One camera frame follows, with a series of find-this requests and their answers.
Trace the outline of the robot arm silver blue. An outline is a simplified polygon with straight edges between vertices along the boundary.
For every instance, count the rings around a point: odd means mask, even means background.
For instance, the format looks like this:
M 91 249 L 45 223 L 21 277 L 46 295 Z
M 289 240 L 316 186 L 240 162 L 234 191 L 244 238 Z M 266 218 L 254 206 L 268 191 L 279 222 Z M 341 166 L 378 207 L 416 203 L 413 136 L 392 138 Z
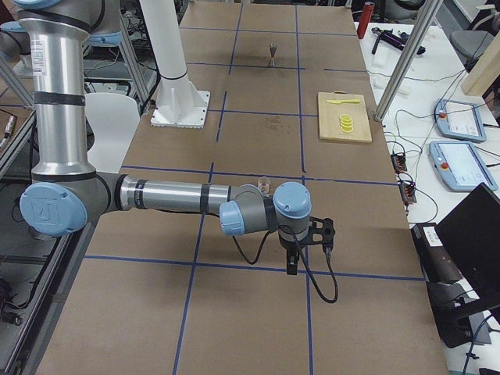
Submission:
M 205 214 L 233 238 L 277 233 L 287 252 L 287 272 L 305 262 L 303 248 L 334 248 L 331 219 L 311 216 L 308 189 L 281 184 L 271 195 L 256 186 L 231 187 L 136 179 L 100 173 L 88 160 L 83 45 L 100 36 L 120 42 L 117 1 L 19 1 L 18 20 L 30 39 L 39 161 L 20 196 L 20 212 L 36 231 L 60 237 L 102 215 L 129 209 Z

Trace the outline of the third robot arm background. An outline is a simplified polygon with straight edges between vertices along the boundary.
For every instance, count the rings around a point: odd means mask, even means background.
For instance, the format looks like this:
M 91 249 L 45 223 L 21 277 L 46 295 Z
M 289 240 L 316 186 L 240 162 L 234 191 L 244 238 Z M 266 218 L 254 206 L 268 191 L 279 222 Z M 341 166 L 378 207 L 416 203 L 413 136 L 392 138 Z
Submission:
M 19 60 L 30 55 L 30 37 L 18 21 L 1 25 L 1 57 L 7 62 Z

